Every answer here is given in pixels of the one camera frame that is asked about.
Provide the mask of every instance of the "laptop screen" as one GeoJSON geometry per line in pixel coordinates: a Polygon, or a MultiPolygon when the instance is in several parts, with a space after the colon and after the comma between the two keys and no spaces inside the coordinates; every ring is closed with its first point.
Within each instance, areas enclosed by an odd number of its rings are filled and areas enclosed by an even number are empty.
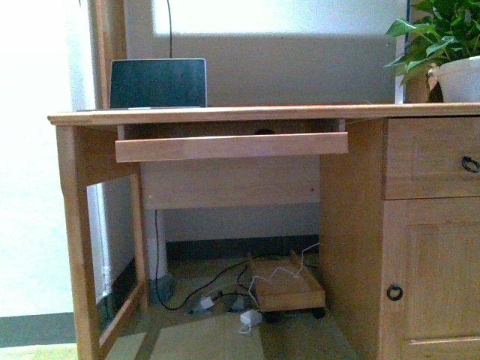
{"type": "Polygon", "coordinates": [[[206,106],[206,61],[203,58],[112,61],[112,109],[206,106]]]}

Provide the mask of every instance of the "desk leg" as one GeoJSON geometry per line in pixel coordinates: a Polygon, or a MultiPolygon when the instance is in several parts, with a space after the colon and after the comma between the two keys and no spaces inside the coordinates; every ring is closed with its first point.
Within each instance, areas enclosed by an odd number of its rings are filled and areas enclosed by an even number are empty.
{"type": "Polygon", "coordinates": [[[68,253],[79,360],[100,358],[92,243],[86,186],[78,171],[75,127],[57,127],[58,162],[67,221],[68,253]]]}
{"type": "Polygon", "coordinates": [[[142,289],[140,308],[143,312],[146,312],[149,306],[149,274],[146,242],[143,238],[142,179],[138,172],[130,175],[130,196],[132,200],[133,239],[135,241],[136,281],[142,289]]]}

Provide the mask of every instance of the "drawer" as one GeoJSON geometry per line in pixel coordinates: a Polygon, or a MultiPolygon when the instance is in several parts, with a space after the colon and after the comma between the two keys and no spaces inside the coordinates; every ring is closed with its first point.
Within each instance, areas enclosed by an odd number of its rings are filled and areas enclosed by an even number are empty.
{"type": "Polygon", "coordinates": [[[480,173],[462,166],[480,161],[479,139],[480,118],[388,120],[385,198],[479,196],[480,173]]]}
{"type": "Polygon", "coordinates": [[[118,162],[348,152],[347,133],[332,132],[324,121],[313,119],[151,124],[129,129],[124,134],[128,134],[129,138],[115,142],[118,162]]]}

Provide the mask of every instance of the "door knob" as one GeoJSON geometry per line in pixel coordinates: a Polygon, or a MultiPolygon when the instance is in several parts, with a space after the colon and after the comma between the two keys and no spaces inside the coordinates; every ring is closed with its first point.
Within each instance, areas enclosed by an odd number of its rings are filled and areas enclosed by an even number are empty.
{"type": "Polygon", "coordinates": [[[480,172],[480,163],[473,160],[470,156],[464,156],[462,159],[462,167],[470,173],[480,172]]]}
{"type": "Polygon", "coordinates": [[[404,296],[404,291],[402,290],[400,285],[398,285],[397,283],[393,283],[388,287],[387,297],[393,302],[397,302],[398,300],[402,299],[403,296],[404,296]]]}

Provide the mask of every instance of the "caster wheel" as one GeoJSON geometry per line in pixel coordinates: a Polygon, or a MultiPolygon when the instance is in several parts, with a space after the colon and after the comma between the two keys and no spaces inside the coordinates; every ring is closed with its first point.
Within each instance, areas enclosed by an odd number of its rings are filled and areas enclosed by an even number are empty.
{"type": "Polygon", "coordinates": [[[315,319],[322,319],[326,315],[325,308],[315,307],[314,309],[312,309],[312,314],[315,319]]]}
{"type": "Polygon", "coordinates": [[[274,311],[266,311],[263,314],[263,319],[268,324],[276,323],[280,319],[280,314],[274,311]]]}

